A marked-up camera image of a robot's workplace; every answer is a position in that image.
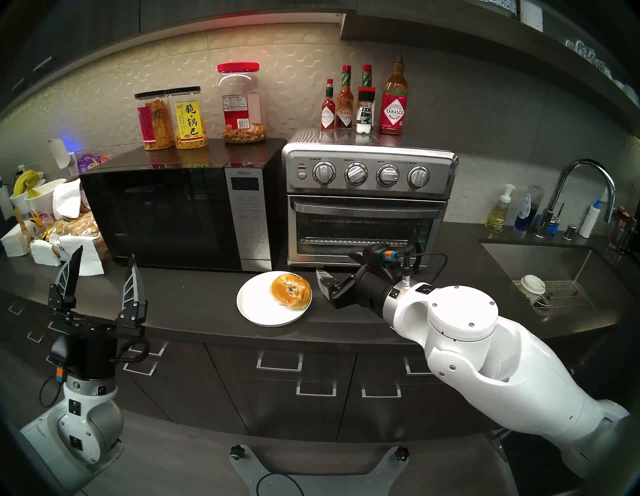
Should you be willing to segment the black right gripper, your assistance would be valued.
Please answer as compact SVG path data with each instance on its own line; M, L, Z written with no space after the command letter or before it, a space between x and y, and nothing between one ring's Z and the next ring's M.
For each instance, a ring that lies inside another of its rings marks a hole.
M366 264L355 274L338 279L323 269L316 269L316 279L321 294L334 308L359 305L382 316L389 293L401 281L401 270L395 266L375 269Z

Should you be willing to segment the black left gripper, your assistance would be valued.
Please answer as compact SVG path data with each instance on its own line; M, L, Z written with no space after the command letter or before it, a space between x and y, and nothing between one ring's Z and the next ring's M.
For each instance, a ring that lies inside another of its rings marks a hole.
M139 364L147 357L145 287L131 254L115 322L107 324L74 312L82 254L80 246L61 265L49 289L51 324L59 333L49 352L49 363L80 380L109 380L117 365Z

